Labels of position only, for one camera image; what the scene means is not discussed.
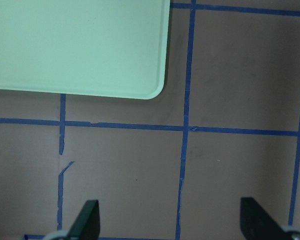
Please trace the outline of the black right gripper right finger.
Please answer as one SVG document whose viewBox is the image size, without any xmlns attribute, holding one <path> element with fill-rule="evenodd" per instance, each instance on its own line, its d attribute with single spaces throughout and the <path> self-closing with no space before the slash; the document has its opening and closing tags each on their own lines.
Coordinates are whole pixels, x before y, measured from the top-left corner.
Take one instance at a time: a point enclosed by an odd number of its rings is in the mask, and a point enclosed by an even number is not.
<svg viewBox="0 0 300 240">
<path fill-rule="evenodd" d="M 284 240 L 285 232 L 253 197 L 240 199 L 240 230 L 246 240 Z"/>
</svg>

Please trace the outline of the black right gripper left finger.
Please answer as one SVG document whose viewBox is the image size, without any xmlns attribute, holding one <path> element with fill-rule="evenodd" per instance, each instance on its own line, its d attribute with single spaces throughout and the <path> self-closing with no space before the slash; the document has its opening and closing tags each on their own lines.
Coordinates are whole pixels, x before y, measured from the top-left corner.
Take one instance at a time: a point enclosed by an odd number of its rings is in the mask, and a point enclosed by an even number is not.
<svg viewBox="0 0 300 240">
<path fill-rule="evenodd" d="M 70 240 L 98 240 L 101 231 L 98 200 L 87 200 L 69 230 Z"/>
</svg>

